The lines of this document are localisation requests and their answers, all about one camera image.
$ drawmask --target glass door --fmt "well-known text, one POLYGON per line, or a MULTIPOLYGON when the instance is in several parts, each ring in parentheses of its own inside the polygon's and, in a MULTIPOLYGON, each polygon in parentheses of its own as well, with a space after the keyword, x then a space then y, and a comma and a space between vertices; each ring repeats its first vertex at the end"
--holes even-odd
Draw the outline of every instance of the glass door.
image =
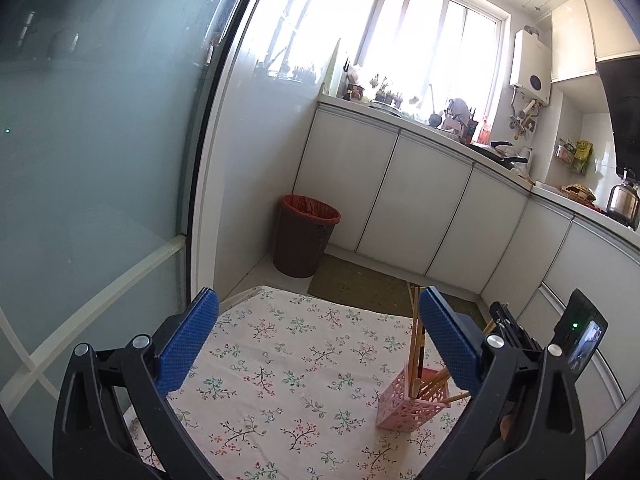
POLYGON ((194 147, 243 1, 4 1, 0 404, 49 472, 71 349, 188 300, 194 147))

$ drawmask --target water heater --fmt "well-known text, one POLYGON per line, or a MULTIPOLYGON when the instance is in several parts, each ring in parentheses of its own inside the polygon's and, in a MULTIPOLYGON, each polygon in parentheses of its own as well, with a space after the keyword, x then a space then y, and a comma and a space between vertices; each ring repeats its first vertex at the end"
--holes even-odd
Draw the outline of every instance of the water heater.
POLYGON ((526 30, 516 33, 510 85, 526 97, 549 104, 551 93, 551 50, 526 30))

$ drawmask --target trash can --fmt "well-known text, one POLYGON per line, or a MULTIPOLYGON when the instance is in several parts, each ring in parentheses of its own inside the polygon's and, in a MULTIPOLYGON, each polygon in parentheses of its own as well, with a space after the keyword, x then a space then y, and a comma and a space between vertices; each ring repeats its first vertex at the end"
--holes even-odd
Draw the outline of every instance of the trash can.
POLYGON ((280 220, 273 265, 293 278, 312 276, 340 213, 324 202, 302 195, 280 199, 280 220))

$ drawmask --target white kitchen cabinet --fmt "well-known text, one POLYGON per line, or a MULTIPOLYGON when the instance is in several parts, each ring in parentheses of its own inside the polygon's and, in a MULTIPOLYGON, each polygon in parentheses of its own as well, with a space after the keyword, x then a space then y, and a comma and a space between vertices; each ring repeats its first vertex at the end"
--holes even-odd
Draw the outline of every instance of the white kitchen cabinet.
POLYGON ((397 138, 398 128, 359 114, 330 107, 316 112, 294 193, 340 212, 332 244, 355 250, 397 138))
POLYGON ((596 438, 598 434, 588 438, 584 443, 584 451, 586 455, 586 470, 587 478, 598 468, 600 461, 598 460, 598 452, 596 451, 596 438))
POLYGON ((476 294, 489 277, 513 235, 527 194, 475 166, 447 234, 427 276, 476 294))
POLYGON ((551 11, 551 81, 596 73, 591 25, 584 0, 569 0, 551 11))
POLYGON ((574 221, 545 277, 564 304, 579 288, 607 320, 599 348, 627 397, 640 384, 640 265, 628 252, 596 226, 574 221))
POLYGON ((470 173, 468 159, 402 132, 358 252, 424 274, 470 173))
POLYGON ((584 436, 598 431, 616 413, 616 405, 611 398, 607 385, 593 362, 584 367, 575 381, 575 390, 580 400, 584 436))
POLYGON ((522 314, 514 317, 518 320, 518 324, 544 348, 554 336, 554 327, 562 316, 558 309, 559 307, 554 306, 538 289, 522 314))
MULTIPOLYGON (((543 287, 537 290, 518 318, 518 324, 530 336, 545 347, 554 335, 554 327, 562 316, 562 306, 557 304, 543 287)), ((584 434, 591 436, 616 412, 616 405, 609 389, 596 368, 594 359, 585 367, 575 383, 580 401, 584 434)))
POLYGON ((640 42, 613 0, 585 0, 596 60, 640 54, 640 42))
POLYGON ((636 416, 638 409, 640 409, 640 390, 636 390, 624 406, 603 426, 602 436, 608 453, 611 453, 625 433, 631 419, 636 416))
POLYGON ((520 315, 549 270, 571 217, 546 201, 527 202, 507 250, 482 291, 487 305, 509 303, 511 313, 520 315))

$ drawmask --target small camera screen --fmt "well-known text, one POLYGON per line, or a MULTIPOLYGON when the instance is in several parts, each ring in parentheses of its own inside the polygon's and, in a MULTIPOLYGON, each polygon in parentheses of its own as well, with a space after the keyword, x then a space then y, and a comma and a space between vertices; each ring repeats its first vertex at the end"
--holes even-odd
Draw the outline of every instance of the small camera screen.
POLYGON ((597 323, 591 320, 580 339, 578 339, 568 360, 569 368, 576 374, 580 374, 589 362, 591 355, 598 346, 598 342, 602 338, 602 332, 602 329, 597 323))

